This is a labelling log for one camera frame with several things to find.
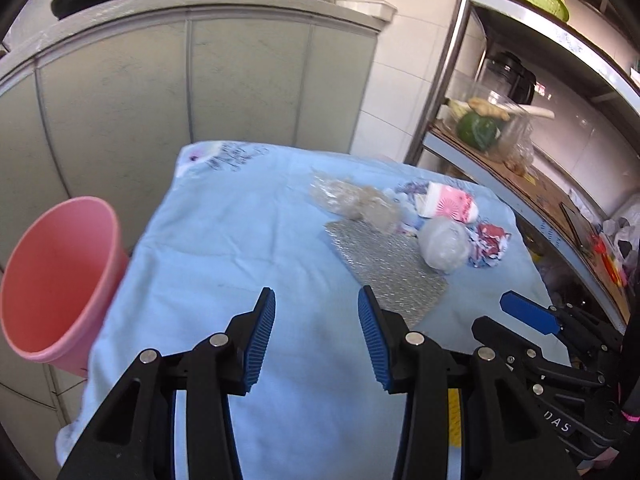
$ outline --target crumpled plastic bag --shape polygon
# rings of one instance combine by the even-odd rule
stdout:
[[[438,216],[418,231],[418,245],[424,261],[432,269],[451,272],[469,258],[471,243],[468,231],[459,222]]]
[[[398,204],[371,186],[360,187],[325,173],[316,173],[309,193],[327,211],[350,220],[364,220],[385,234],[394,232],[401,219]]]

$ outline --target pink bucket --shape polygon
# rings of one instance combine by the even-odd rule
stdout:
[[[14,351],[86,377],[98,335],[129,259],[104,200],[81,196],[27,229],[0,286],[0,321]]]

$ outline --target silver screw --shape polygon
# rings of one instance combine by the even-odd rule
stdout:
[[[140,360],[146,365],[152,363],[158,357],[158,353],[151,348],[149,350],[145,350],[140,354]]]
[[[420,332],[409,332],[404,336],[404,340],[410,345],[418,346],[424,343],[424,336]]]
[[[228,342],[229,342],[228,335],[223,334],[222,332],[214,334],[209,338],[209,344],[215,347],[224,346]]]
[[[482,346],[478,349],[478,357],[483,361],[493,361],[495,359],[495,352],[488,346]]]

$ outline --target table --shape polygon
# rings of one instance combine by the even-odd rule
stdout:
[[[589,259],[575,248],[574,235],[560,205],[576,209],[556,184],[539,171],[535,183],[518,176],[501,162],[472,150],[444,127],[432,128],[424,137],[424,146],[487,186],[537,229],[575,271],[616,329],[624,333],[630,315],[624,292],[611,281],[599,257]]]
[[[338,217],[309,195],[316,172],[378,189],[441,182],[471,193],[483,221],[512,233],[508,250],[497,267],[448,274],[446,292],[415,329],[471,353],[479,346],[471,324],[490,316],[539,345],[545,358],[569,364],[556,338],[500,309],[510,289],[545,306],[550,300],[513,212],[491,190],[395,162],[201,142],[180,152],[171,189],[136,247],[92,348],[79,418],[58,437],[59,460],[139,352],[193,348],[250,310],[268,286],[276,316],[260,379],[246,397],[229,399],[244,478],[392,477],[404,396],[388,395],[375,380],[358,321],[361,285],[324,230]],[[180,396],[178,480],[187,478],[184,425]],[[455,478],[460,448],[450,456]]]

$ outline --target transparent container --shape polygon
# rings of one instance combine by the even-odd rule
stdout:
[[[504,162],[529,131],[526,111],[460,72],[454,72],[446,97],[446,129],[495,162]]]

